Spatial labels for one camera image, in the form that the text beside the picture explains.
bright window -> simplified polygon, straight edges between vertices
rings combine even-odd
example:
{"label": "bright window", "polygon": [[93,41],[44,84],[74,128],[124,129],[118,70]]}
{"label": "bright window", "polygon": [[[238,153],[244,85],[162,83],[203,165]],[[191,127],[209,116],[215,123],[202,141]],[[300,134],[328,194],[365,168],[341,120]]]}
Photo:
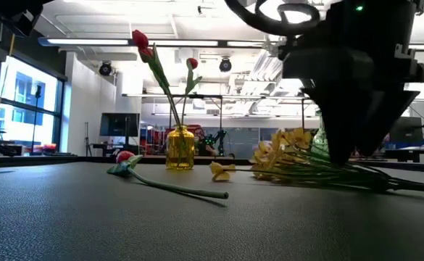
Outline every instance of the bright window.
{"label": "bright window", "polygon": [[[1,104],[0,140],[14,141],[16,144],[31,147],[35,112]],[[36,117],[35,145],[52,143],[54,116],[38,112]]]}
{"label": "bright window", "polygon": [[38,107],[55,111],[57,84],[55,77],[13,57],[8,57],[7,61],[2,63],[0,94],[5,99],[35,106],[36,91],[41,87]]}

wall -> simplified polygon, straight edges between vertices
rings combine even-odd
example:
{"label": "wall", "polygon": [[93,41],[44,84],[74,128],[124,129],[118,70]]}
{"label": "wall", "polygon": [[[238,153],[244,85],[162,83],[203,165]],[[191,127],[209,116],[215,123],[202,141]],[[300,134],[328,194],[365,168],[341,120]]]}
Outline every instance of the wall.
{"label": "wall", "polygon": [[[141,98],[122,96],[122,94],[142,94],[143,78],[141,75],[133,73],[135,71],[136,69],[129,67],[117,74],[115,112],[141,113]],[[125,137],[117,137],[115,141],[124,143]],[[139,137],[134,137],[130,142],[133,142],[134,145],[139,144]]]}
{"label": "wall", "polygon": [[[86,155],[85,122],[89,124],[89,142],[106,140],[99,137],[102,112],[115,111],[116,87],[86,67],[73,52],[67,54],[64,109],[62,117],[62,152]],[[101,154],[94,150],[93,155]]]}

gray table surface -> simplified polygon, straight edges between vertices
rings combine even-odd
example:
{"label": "gray table surface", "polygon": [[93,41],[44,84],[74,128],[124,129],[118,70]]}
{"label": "gray table surface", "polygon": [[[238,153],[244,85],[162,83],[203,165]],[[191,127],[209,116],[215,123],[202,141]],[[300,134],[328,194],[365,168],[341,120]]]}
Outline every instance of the gray table surface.
{"label": "gray table surface", "polygon": [[108,167],[0,169],[0,260],[424,260],[424,193],[276,186],[249,173],[212,183],[207,166],[137,167],[230,194],[207,201],[121,181]]}

green vase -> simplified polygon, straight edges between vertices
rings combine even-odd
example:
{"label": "green vase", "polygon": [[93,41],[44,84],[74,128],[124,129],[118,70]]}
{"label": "green vase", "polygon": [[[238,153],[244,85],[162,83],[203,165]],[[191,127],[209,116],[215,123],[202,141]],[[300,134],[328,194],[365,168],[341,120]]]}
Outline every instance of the green vase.
{"label": "green vase", "polygon": [[316,135],[313,137],[312,142],[312,153],[320,156],[329,157],[328,139],[326,138],[325,126],[323,124],[323,117],[321,117],[321,111],[316,111],[317,116],[320,116],[320,128]]}

tripod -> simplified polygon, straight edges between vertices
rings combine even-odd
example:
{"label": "tripod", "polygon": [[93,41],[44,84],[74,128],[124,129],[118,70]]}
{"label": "tripod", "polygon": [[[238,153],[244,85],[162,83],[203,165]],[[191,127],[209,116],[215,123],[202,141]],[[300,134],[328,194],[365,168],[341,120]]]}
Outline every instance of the tripod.
{"label": "tripod", "polygon": [[86,144],[86,156],[88,156],[88,152],[91,155],[91,157],[93,156],[93,153],[91,152],[91,145],[89,144],[89,122],[85,122],[84,123],[84,129],[85,129],[85,144]]}
{"label": "tripod", "polygon": [[33,139],[31,140],[31,153],[30,155],[33,156],[33,153],[35,151],[35,129],[36,129],[36,118],[38,116],[38,100],[41,98],[41,86],[37,86],[35,97],[36,97],[36,105],[35,105],[35,123],[33,125]]}

